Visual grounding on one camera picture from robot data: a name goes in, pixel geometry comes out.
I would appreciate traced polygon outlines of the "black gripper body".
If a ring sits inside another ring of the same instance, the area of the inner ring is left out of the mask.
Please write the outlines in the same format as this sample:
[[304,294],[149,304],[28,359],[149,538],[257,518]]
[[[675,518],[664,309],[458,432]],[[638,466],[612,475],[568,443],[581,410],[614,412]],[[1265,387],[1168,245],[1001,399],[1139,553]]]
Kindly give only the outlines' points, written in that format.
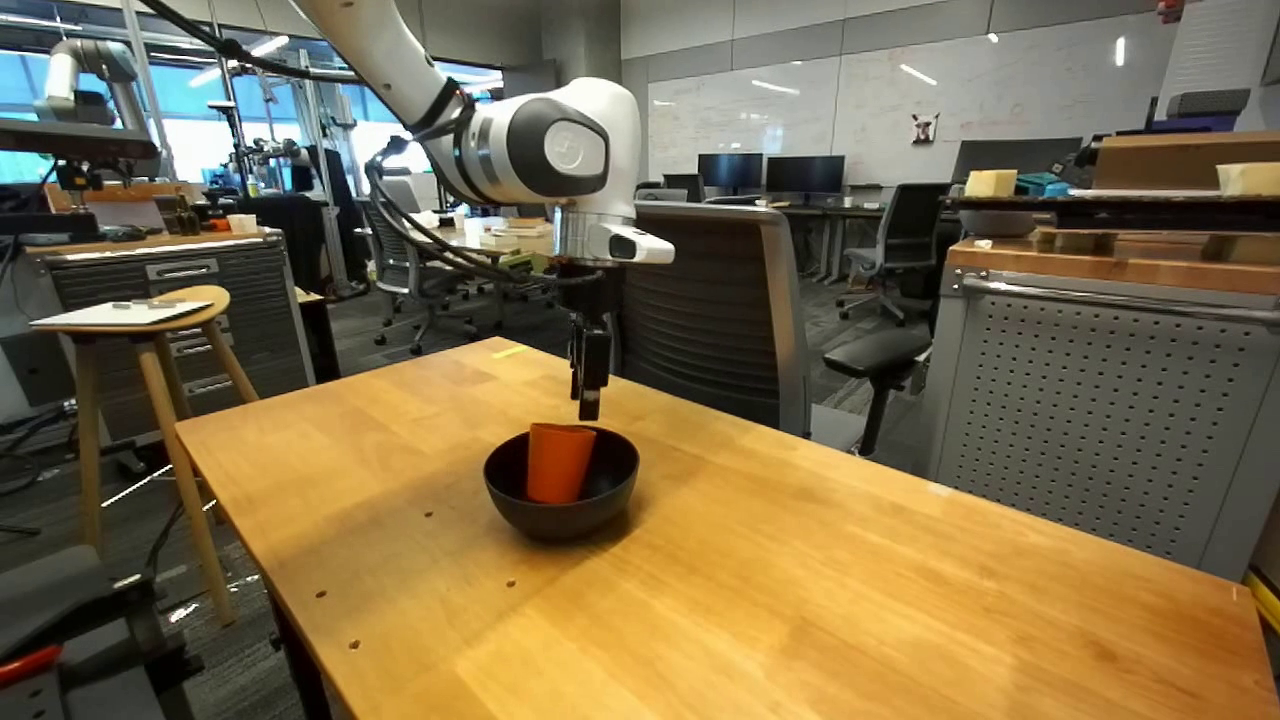
[[561,309],[573,321],[573,386],[588,392],[609,386],[612,372],[612,314],[614,314],[614,279],[609,267],[565,264],[555,274]]

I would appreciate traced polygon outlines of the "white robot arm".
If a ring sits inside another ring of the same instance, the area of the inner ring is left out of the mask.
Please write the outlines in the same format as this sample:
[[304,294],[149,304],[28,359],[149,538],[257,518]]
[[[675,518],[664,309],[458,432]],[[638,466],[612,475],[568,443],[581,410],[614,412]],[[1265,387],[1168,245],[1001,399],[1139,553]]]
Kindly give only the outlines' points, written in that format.
[[333,53],[392,108],[435,182],[483,207],[545,207],[553,274],[573,318],[573,399],[599,415],[612,376],[609,274],[671,264],[675,245],[635,225],[638,104],[605,75],[474,100],[405,23],[397,0],[297,0]]

